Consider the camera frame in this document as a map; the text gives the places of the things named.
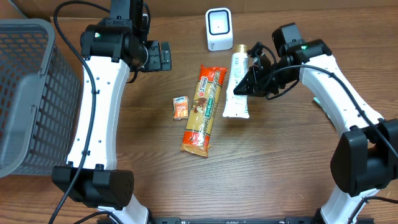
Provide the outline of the orange small snack box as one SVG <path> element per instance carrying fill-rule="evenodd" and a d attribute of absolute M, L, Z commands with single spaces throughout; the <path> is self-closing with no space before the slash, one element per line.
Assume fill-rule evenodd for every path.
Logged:
<path fill-rule="evenodd" d="M 174 120 L 181 120 L 188 118 L 188 102 L 187 96 L 179 96 L 173 99 Z"/>

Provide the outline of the white cosmetic tube gold cap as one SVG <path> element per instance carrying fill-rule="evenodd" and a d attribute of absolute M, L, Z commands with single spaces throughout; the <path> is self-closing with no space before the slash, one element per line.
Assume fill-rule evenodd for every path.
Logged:
<path fill-rule="evenodd" d="M 240 83 L 248 72 L 247 46 L 239 44 L 234 47 L 231 57 L 226 103 L 223 111 L 224 118 L 249 118 L 247 96 L 235 94 L 239 91 Z"/>

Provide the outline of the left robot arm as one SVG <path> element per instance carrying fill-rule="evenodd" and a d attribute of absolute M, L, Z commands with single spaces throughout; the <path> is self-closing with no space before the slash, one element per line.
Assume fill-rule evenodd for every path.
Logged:
<path fill-rule="evenodd" d="M 74 51 L 83 65 L 75 139 L 52 182 L 70 198 L 106 215 L 109 223 L 153 222 L 134 196 L 134 175 L 117 168 L 116 133 L 124 87 L 139 72 L 169 71 L 170 45 L 147 38 L 150 10 L 142 0 L 113 1 L 108 16 L 89 25 Z"/>

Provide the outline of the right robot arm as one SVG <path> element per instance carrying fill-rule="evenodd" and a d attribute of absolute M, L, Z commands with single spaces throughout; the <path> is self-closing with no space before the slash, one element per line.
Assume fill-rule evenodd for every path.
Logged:
<path fill-rule="evenodd" d="M 294 24 L 272 33 L 275 50 L 256 43 L 254 63 L 236 95 L 276 99 L 301 83 L 311 90 L 340 140 L 330 161 L 335 187 L 312 217 L 286 223 L 360 223 L 363 207 L 397 178 L 397 120 L 386 120 L 357 93 L 321 39 L 306 41 Z"/>

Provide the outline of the orange spaghetti pack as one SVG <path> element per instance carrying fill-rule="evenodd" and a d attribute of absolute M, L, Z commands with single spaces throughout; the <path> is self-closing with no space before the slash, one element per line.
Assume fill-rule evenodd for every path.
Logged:
<path fill-rule="evenodd" d="M 182 151 L 208 157 L 211 130 L 227 71 L 226 67 L 201 66 L 180 147 Z"/>

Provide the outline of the teal snack packet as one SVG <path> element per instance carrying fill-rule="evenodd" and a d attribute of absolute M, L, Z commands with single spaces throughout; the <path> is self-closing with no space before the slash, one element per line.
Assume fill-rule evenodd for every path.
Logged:
<path fill-rule="evenodd" d="M 318 100 L 317 97 L 313 97 L 314 102 L 326 113 L 325 109 L 323 108 L 322 104 Z"/>

